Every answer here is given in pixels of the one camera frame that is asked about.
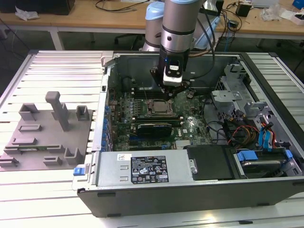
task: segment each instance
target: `workbench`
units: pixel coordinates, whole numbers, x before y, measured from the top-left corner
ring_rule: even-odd
[[[273,69],[273,66],[269,66],[272,57],[267,53],[251,55],[265,71],[265,78],[278,96],[283,101],[287,99],[287,104],[290,102],[289,108],[295,108],[289,93],[292,93],[291,96],[295,93],[301,95],[296,76],[278,58],[275,61],[281,69]],[[65,102],[68,109],[86,105],[94,111],[85,163],[90,161],[104,73],[101,56],[102,51],[40,51],[28,55],[0,98],[0,155],[20,120],[18,111],[22,103],[35,103],[39,110],[47,110],[51,106],[44,99],[46,93],[59,91],[60,101]],[[286,82],[286,90],[280,90],[283,86],[278,85]],[[294,114],[299,116],[304,104],[297,102],[297,105]],[[304,223],[304,193],[274,206],[96,218],[72,189],[72,181],[73,170],[0,172],[0,227],[286,228],[299,227]]]
[[[234,0],[226,0],[224,8]],[[281,0],[281,5],[287,10],[295,10],[292,6],[293,0]],[[107,9],[119,9],[133,3],[120,2],[119,0],[107,1],[104,5]],[[105,12],[95,7],[93,0],[76,0],[75,6],[67,16],[39,14],[40,18],[23,21],[15,14],[0,13],[0,18],[12,29],[16,30],[38,30],[48,31],[51,34],[56,50],[64,50],[64,45],[59,32],[90,32],[94,40],[94,33],[145,33],[145,14],[148,4],[140,4],[135,8],[137,11],[127,13]],[[303,39],[304,27],[297,26],[289,20],[262,21],[260,18],[261,9],[252,9],[246,18],[242,18],[243,26],[235,36],[243,38],[271,38],[271,39]],[[219,37],[224,29],[220,23],[216,33]],[[0,30],[7,29],[0,24]]]

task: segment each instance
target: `black cable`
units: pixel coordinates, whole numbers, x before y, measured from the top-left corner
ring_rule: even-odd
[[[211,49],[211,52],[212,52],[212,65],[211,65],[211,67],[209,68],[209,70],[206,71],[203,75],[200,75],[200,76],[191,78],[190,80],[198,79],[198,78],[201,78],[201,77],[207,75],[207,74],[213,69],[213,67],[214,67],[214,65],[215,65],[215,52],[214,52],[214,48],[213,48],[213,46],[212,46],[210,37],[208,36],[207,31],[205,30],[204,26],[202,25],[202,23],[200,22],[199,19],[198,19],[198,23],[199,23],[199,26],[201,27],[201,29],[204,31],[204,34],[205,34],[205,36],[206,36],[206,38],[207,38],[207,40],[208,40],[208,43],[209,43],[209,45],[210,45],[210,49]],[[211,29],[212,34],[214,34],[214,31],[213,31],[212,26],[210,26],[210,29]]]
[[[143,1],[143,2],[138,2],[138,3],[133,4],[133,5],[131,5],[131,6],[123,7],[123,8],[120,8],[120,9],[105,9],[104,6],[102,6],[102,7],[98,6],[98,4],[99,4],[100,2],[103,2],[103,3],[105,2],[105,0],[100,0],[100,1],[98,1],[98,2],[95,4],[95,7],[98,8],[98,9],[100,9],[100,10],[106,11],[106,12],[117,13],[117,12],[123,12],[123,11],[129,9],[130,7],[137,6],[137,5],[139,5],[139,4],[143,4],[143,3],[146,3],[146,2],[149,2],[149,1],[150,1],[150,0],[146,0],[146,1]]]
[[[223,128],[218,129],[218,132],[217,132],[217,139],[216,139],[217,141],[215,142],[215,144],[218,144],[218,142],[219,142],[219,140],[220,140],[218,136],[219,136],[219,131],[221,131],[221,130],[224,131]]]
[[[226,135],[223,134],[223,133],[221,133],[221,132],[219,132],[219,130],[215,130],[213,127],[210,127],[209,125],[208,125],[208,128],[209,128],[210,130],[213,130],[214,132],[220,134],[220,135],[223,136],[225,139],[227,139]]]
[[[205,113],[205,106],[206,106],[206,103],[207,103],[207,100],[208,100],[208,98],[206,98],[205,100],[204,100],[204,104],[203,104],[203,107],[202,107],[202,109],[201,109],[201,115],[203,116],[204,115],[204,113]]]
[[[5,45],[4,45],[4,43],[2,42],[2,40],[0,40],[0,43],[2,44],[2,46],[3,46],[3,48],[4,48],[5,51],[11,52],[11,53],[13,53],[13,54],[16,54],[16,55],[20,56],[21,58],[23,58],[23,60],[25,60],[25,57],[24,57],[23,55],[21,55],[21,54],[19,54],[19,53],[17,53],[17,52],[14,52],[14,51],[7,50],[7,48],[5,47]]]
[[[232,11],[230,11],[230,10],[223,9],[223,11],[230,12],[230,13],[232,13],[234,16],[236,16],[236,17],[239,19],[239,21],[241,22],[241,25],[238,27],[238,29],[235,30],[236,32],[239,31],[239,30],[242,28],[242,26],[243,26],[243,21],[242,21],[242,19],[241,19],[237,14],[235,14],[234,12],[232,12]]]
[[[224,27],[224,31],[223,31],[222,35],[218,39],[219,43],[220,43],[221,39],[223,38],[225,31],[227,31],[227,12],[222,10],[221,16],[223,16],[223,18],[224,18],[225,27]]]
[[[302,58],[301,61],[298,63],[298,65],[296,65],[295,69],[293,70],[294,73],[303,61],[304,61],[304,58]]]
[[[0,18],[0,21],[21,41],[21,43],[30,51],[29,47],[23,42],[22,39],[20,39],[19,36]]]
[[[238,6],[239,3],[240,3],[239,1],[232,2],[226,6],[226,9],[230,9],[234,6]]]
[[[212,42],[212,48],[213,48],[213,47],[215,46],[215,34],[214,34],[214,31],[213,31],[213,28],[212,28],[212,25],[211,25],[211,22],[210,22],[210,19],[209,19],[209,17],[208,17],[208,14],[207,14],[207,12],[206,12],[205,7],[204,7],[204,6],[202,6],[202,9],[203,9],[204,14],[206,15],[206,19],[207,19],[207,22],[208,22],[209,28],[210,28],[211,33],[212,33],[212,38],[213,38],[213,42]]]

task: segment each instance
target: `slotted metal surface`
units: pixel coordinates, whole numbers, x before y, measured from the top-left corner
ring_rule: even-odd
[[[77,65],[79,62],[88,64],[99,61],[101,52],[39,52],[30,57],[28,64],[23,66],[20,78],[12,85],[10,93],[0,108],[0,152],[10,139],[17,126],[18,114],[26,97],[40,110],[50,109],[43,101],[47,91],[58,90],[66,101],[68,109],[75,109],[79,104],[97,110],[102,72],[100,67],[94,68],[95,73],[64,72],[63,62]],[[58,63],[46,67],[39,74],[33,63]],[[29,81],[35,82],[31,87]],[[91,152],[95,123],[87,144],[87,152]],[[91,161],[91,155],[85,157],[85,163]],[[0,227],[300,227],[304,221],[304,194],[297,194],[275,206],[260,208],[222,209],[194,211],[161,215],[130,216],[121,218],[96,218],[78,198],[72,189],[72,170],[51,171],[17,171],[0,172]],[[250,220],[253,224],[240,225],[240,220]]]
[[[304,88],[297,77],[277,57],[268,53],[248,53],[290,114],[304,130]],[[251,87],[260,101],[264,97],[255,83]]]
[[[48,91],[59,91],[60,102],[68,109],[87,105],[95,119],[103,73],[101,56],[101,51],[40,51],[30,56],[14,91],[0,108],[0,155],[20,120],[18,111],[23,103],[35,103],[39,110],[51,109],[45,101]]]

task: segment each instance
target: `warning label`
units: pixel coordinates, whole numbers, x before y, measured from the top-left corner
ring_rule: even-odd
[[[133,184],[169,182],[166,156],[132,157],[131,182]]]

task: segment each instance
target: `wire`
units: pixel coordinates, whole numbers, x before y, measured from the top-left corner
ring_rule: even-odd
[[[20,57],[23,58],[23,59],[21,60],[21,59],[19,59],[19,58],[17,58],[17,57],[15,56],[18,60],[23,61],[23,60],[25,59],[25,57],[22,56],[21,54],[19,54],[19,53],[17,53],[17,52],[10,51],[10,50],[7,50],[7,48],[5,47],[5,45],[4,45],[4,43],[2,42],[1,39],[0,39],[0,43],[2,44],[2,46],[3,46],[3,48],[4,48],[5,51],[11,52],[11,53],[16,54],[16,55],[18,55],[18,56],[20,56]]]
[[[227,47],[228,47],[228,40],[229,40],[229,34],[230,34],[230,30],[228,30],[228,37],[226,37],[226,45],[225,45],[225,48],[224,48],[224,52],[227,51]]]
[[[206,38],[207,38],[207,40],[208,40],[208,42],[209,42],[209,45],[210,45],[210,50],[211,50],[211,52],[212,52],[212,65],[211,65],[211,67],[209,68],[209,70],[206,71],[204,74],[202,74],[202,75],[200,75],[200,76],[197,76],[197,77],[194,77],[194,78],[191,78],[190,80],[198,79],[198,78],[201,78],[201,77],[207,75],[207,74],[213,69],[213,67],[214,67],[214,65],[215,65],[215,52],[214,52],[214,48],[213,48],[213,45],[212,45],[212,43],[211,43],[210,37],[208,36],[207,31],[205,30],[205,28],[203,27],[203,25],[202,25],[202,23],[200,22],[199,19],[198,19],[198,23],[199,23],[200,27],[202,28],[202,30],[204,31],[205,36],[206,36]]]
[[[262,125],[262,127],[266,127],[266,123],[261,123],[261,125]],[[272,141],[271,141],[271,145],[272,145],[272,147],[273,148],[276,148],[276,145],[275,145],[275,142],[276,142],[276,133],[271,129],[271,128],[269,128],[268,129],[271,133],[272,133]]]
[[[217,132],[217,139],[216,139],[216,142],[215,142],[215,144],[218,144],[218,142],[219,142],[219,140],[227,140],[227,139],[219,139],[219,131],[224,131],[224,129],[223,128],[220,128],[220,129],[218,129],[218,132]]]
[[[230,11],[230,10],[223,9],[223,11],[225,11],[225,12],[230,12],[230,13],[232,13],[234,16],[236,16],[236,17],[239,19],[239,21],[241,22],[241,25],[238,27],[238,29],[235,30],[235,32],[239,31],[239,30],[242,28],[242,26],[243,26],[243,21],[242,21],[242,19],[241,19],[237,14],[235,14],[234,12],[232,12],[232,11]]]
[[[21,41],[21,43],[30,51],[29,47],[23,42],[22,39],[20,39],[19,36],[0,18],[0,21]]]
[[[138,2],[136,4],[133,4],[131,6],[127,6],[127,7],[123,7],[123,8],[120,8],[120,9],[105,9],[104,8],[104,3],[105,3],[105,0],[100,0],[98,1],[96,4],[95,4],[95,7],[100,9],[100,10],[103,10],[103,11],[106,11],[106,12],[111,12],[111,13],[127,13],[127,12],[130,12],[130,11],[136,11],[136,9],[130,9],[130,7],[133,7],[133,6],[137,6],[139,4],[143,4],[143,3],[146,3],[146,2],[149,2],[150,0],[146,0],[146,1],[142,1],[142,2]],[[102,2],[103,5],[102,7],[98,6],[98,4]]]
[[[19,59],[20,61],[23,61],[25,58],[24,57],[22,57],[22,59],[20,59],[16,54],[17,53],[15,53],[14,52],[14,40],[15,40],[15,34],[14,34],[14,36],[13,36],[13,40],[12,40],[12,42],[11,42],[11,51],[12,51],[12,53],[13,53],[13,55],[17,58],[17,59]]]
[[[232,2],[232,3],[230,3],[230,4],[228,4],[228,5],[226,6],[226,9],[230,9],[230,8],[232,8],[232,7],[234,7],[234,6],[238,6],[239,3],[240,3],[240,1]]]
[[[213,37],[212,46],[210,45],[210,49],[207,50],[207,51],[203,51],[203,52],[200,52],[200,53],[197,53],[197,54],[190,54],[189,57],[199,57],[199,56],[202,56],[202,55],[204,55],[204,54],[206,54],[206,53],[209,53],[209,52],[211,51],[211,49],[213,49],[214,46],[215,46],[215,34],[214,34],[214,31],[213,31],[213,28],[212,28],[212,24],[211,24],[211,22],[210,22],[210,19],[209,19],[209,17],[208,17],[208,14],[207,14],[207,12],[206,12],[205,7],[202,6],[202,9],[203,9],[203,12],[204,12],[204,14],[205,14],[205,16],[206,16],[206,19],[207,19],[209,28],[210,28],[211,33],[212,33],[212,37]],[[204,27],[203,27],[203,25],[202,25],[202,23],[201,23],[201,21],[200,21],[199,19],[198,19],[198,23],[199,23],[199,26],[200,26],[200,27],[202,28],[202,30],[204,31],[205,36],[208,37],[207,32],[206,32],[206,30],[204,29]]]
[[[296,70],[299,68],[299,66],[301,65],[301,63],[304,61],[304,58],[301,59],[301,61],[298,63],[298,65],[296,65],[295,69],[293,70],[293,72],[295,73]]]
[[[223,33],[222,35],[219,37],[218,39],[218,43],[220,43],[221,39],[223,38],[225,32],[227,31],[227,12],[225,11],[221,11],[221,16],[224,18],[224,24],[225,24],[225,27],[224,27],[224,30],[223,30]]]

